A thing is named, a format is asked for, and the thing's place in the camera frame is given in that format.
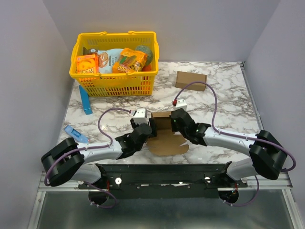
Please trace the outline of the brown cardboard box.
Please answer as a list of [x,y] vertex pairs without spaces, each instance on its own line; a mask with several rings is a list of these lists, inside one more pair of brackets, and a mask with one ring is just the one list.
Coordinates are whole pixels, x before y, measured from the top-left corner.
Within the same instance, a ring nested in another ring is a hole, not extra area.
[[157,156],[182,155],[189,149],[186,139],[172,131],[171,112],[154,112],[152,120],[156,124],[157,136],[149,138],[146,145]]
[[[193,82],[206,82],[207,75],[199,74],[199,73],[189,73],[189,72],[177,72],[175,87],[183,89],[186,85]],[[204,91],[206,89],[206,85],[202,83],[194,83],[187,87],[187,90],[193,91]]]

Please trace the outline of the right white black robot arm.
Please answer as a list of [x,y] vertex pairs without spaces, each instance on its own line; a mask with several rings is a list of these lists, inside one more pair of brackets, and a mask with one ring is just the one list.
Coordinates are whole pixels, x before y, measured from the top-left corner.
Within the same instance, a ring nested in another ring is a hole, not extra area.
[[274,136],[265,130],[257,134],[241,134],[215,130],[210,124],[196,123],[182,108],[171,112],[172,130],[180,132],[195,145],[217,146],[248,156],[238,162],[227,163],[219,175],[220,183],[230,187],[236,181],[261,175],[269,180],[278,179],[287,154]]

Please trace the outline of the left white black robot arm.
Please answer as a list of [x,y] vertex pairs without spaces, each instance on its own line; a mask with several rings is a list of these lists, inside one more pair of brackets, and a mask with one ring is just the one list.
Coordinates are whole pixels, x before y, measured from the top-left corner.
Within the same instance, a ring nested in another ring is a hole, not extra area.
[[119,160],[141,151],[148,138],[157,136],[155,121],[136,124],[131,119],[133,131],[115,138],[110,143],[81,144],[72,137],[66,138],[41,157],[46,172],[44,184],[56,187],[69,180],[89,182],[94,188],[102,188],[106,177],[98,166],[88,164],[101,160]]

